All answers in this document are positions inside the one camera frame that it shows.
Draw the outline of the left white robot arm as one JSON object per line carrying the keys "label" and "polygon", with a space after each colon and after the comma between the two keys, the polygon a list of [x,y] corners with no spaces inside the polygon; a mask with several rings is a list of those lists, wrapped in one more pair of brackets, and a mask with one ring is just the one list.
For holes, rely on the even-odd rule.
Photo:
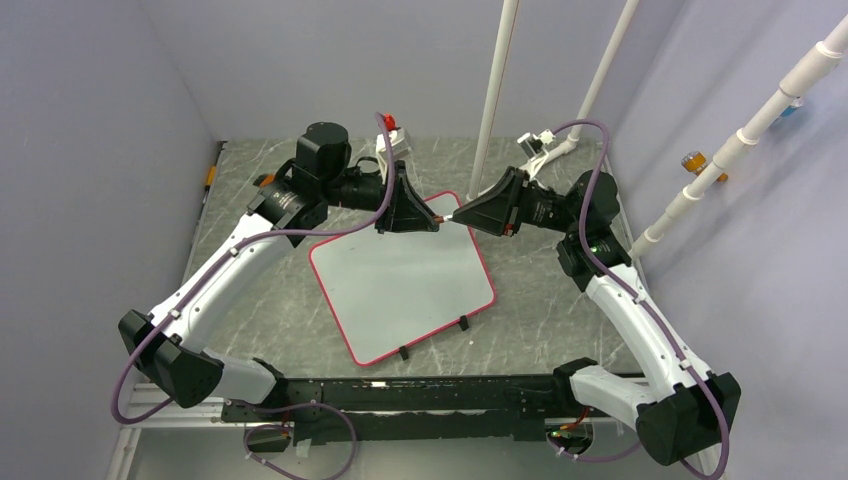
{"label": "left white robot arm", "polygon": [[233,397],[264,420],[287,406],[284,375],[261,359],[243,361],[209,350],[217,325],[238,297],[272,263],[320,228],[330,208],[368,211],[379,233],[436,232],[436,214],[408,180],[411,152],[405,130],[381,115],[366,172],[350,161],[347,130],[332,122],[307,127],[294,156],[258,176],[256,195],[223,244],[166,300],[149,312],[129,310],[118,323],[129,365],[157,385],[168,403],[191,408],[210,396]]}

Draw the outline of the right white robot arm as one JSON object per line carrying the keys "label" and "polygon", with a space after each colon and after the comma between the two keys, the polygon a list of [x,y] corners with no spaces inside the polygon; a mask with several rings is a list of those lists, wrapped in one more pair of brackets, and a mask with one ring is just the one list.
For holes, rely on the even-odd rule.
{"label": "right white robot arm", "polygon": [[553,406],[564,415],[583,407],[600,410],[632,429],[663,466],[686,465],[690,457],[718,447],[711,474],[718,477],[728,460],[741,387],[732,374],[715,373],[693,353],[647,293],[612,231],[619,212],[617,184],[608,173],[586,171],[559,194],[510,167],[449,219],[493,236],[511,237],[525,225],[563,233],[556,245],[563,272],[612,322],[645,382],[581,358],[554,370]]}

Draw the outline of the red framed whiteboard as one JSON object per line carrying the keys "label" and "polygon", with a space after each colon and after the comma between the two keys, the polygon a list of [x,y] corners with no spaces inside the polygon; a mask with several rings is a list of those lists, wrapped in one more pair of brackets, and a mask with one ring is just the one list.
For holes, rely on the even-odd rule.
{"label": "red framed whiteboard", "polygon": [[321,241],[309,262],[352,361],[374,365],[492,306],[496,290],[471,230]]}

